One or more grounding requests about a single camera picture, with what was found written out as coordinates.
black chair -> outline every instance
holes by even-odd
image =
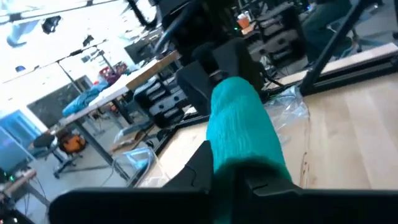
[[[36,159],[45,158],[47,159],[48,155],[52,154],[58,160],[59,165],[54,171],[54,177],[56,179],[60,178],[60,174],[65,170],[68,166],[76,166],[73,161],[78,158],[82,157],[81,155],[74,156],[72,155],[68,159],[64,159],[58,152],[58,144],[52,144],[55,140],[55,136],[50,133],[43,133],[39,137],[33,140],[32,146],[35,149],[44,148],[44,151],[40,151],[39,153],[34,154],[33,156]]]

clear plastic sheet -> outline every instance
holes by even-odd
[[[125,152],[115,161],[130,177],[128,187],[162,187],[170,180],[150,148],[143,147]]]
[[[297,122],[297,120],[307,120],[309,118],[308,108],[297,86],[292,86],[274,96],[264,107],[270,116],[282,145],[289,141],[290,136],[281,135],[280,130]]]

workbench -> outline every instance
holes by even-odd
[[[31,184],[29,183],[34,177],[36,177],[36,171],[30,169],[22,174],[15,182],[8,182],[5,184],[5,188],[2,190],[2,193],[10,196],[17,190],[24,188],[28,194],[32,194],[37,200],[39,200],[43,205],[48,207],[50,202],[42,195],[39,191],[37,191]],[[4,195],[0,194],[0,202],[4,200]]]
[[[164,57],[161,60],[153,60],[149,62],[147,65],[143,66],[141,69],[132,72],[130,75],[121,77],[116,83],[114,83],[111,87],[107,88],[103,92],[99,94],[99,96],[94,99],[85,109],[71,114],[70,116],[60,120],[60,125],[55,126],[50,129],[52,134],[60,131],[65,128],[69,124],[74,124],[79,130],[80,134],[88,141],[88,143],[94,148],[94,150],[111,166],[114,163],[112,156],[106,151],[101,144],[86,130],[83,126],[80,118],[86,116],[91,111],[97,110],[101,106],[112,101],[112,103],[117,107],[122,116],[129,122],[129,115],[123,110],[123,108],[119,105],[118,101],[115,100],[117,97],[122,94],[127,93],[130,90],[136,89],[139,85],[143,84],[146,80],[154,76],[157,72],[161,71],[168,64],[176,60],[178,57],[178,52],[174,51],[168,56]],[[122,170],[122,168],[115,164],[114,166],[116,172],[120,174],[120,176],[126,180],[129,179],[129,176]]]
[[[332,63],[323,72],[398,52],[387,44]],[[285,77],[286,84],[305,72]],[[393,73],[303,100],[309,119],[280,130],[287,168],[295,184],[312,189],[398,189],[398,74]],[[178,129],[158,155],[176,176],[206,139],[207,123]],[[150,170],[144,180],[155,177]]]

wooden tabletop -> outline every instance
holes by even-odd
[[[60,121],[61,125],[66,126],[77,119],[82,118],[91,111],[109,103],[113,99],[128,92],[129,90],[137,88],[150,77],[154,76],[157,72],[161,71],[171,62],[176,60],[178,56],[178,52],[173,51],[171,54],[168,54],[168,56],[162,58],[161,60],[153,60],[139,70],[132,72],[130,75],[122,76],[115,84],[102,91],[99,96],[95,98],[85,109],[63,118]]]
[[[375,57],[380,57],[383,55],[389,55],[398,52],[398,47],[393,44],[389,43],[380,47],[375,47],[371,50],[366,50],[364,52],[354,54],[352,56],[343,58],[341,60],[336,60],[334,62],[328,63],[325,68],[322,70],[321,74],[326,74],[328,72],[340,70],[342,68],[345,68],[350,65],[357,65],[359,63],[363,63],[369,60],[372,60]],[[278,80],[278,82],[286,85],[289,83],[297,82],[302,80],[305,75],[307,74],[308,70],[304,70],[298,73],[295,73],[293,75],[289,75],[287,77],[281,78]],[[270,88],[276,88],[277,85],[271,84]]]
[[[6,195],[10,195],[14,193],[16,190],[21,188],[24,184],[28,183],[30,179],[33,179],[36,176],[36,171],[31,169],[24,173],[24,175],[17,179],[15,182],[8,182],[6,183],[6,187],[4,188],[3,192]],[[0,201],[4,199],[3,194],[0,194]]]
[[[305,97],[310,118],[280,130],[294,183],[312,189],[398,189],[397,95],[398,74],[391,74]],[[180,129],[161,152],[159,161],[170,178],[205,140],[206,126]]]

teal cloth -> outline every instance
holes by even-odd
[[[228,78],[213,90],[207,127],[214,157],[215,223],[229,223],[237,166],[266,166],[291,180],[282,148],[260,97],[245,79]]]

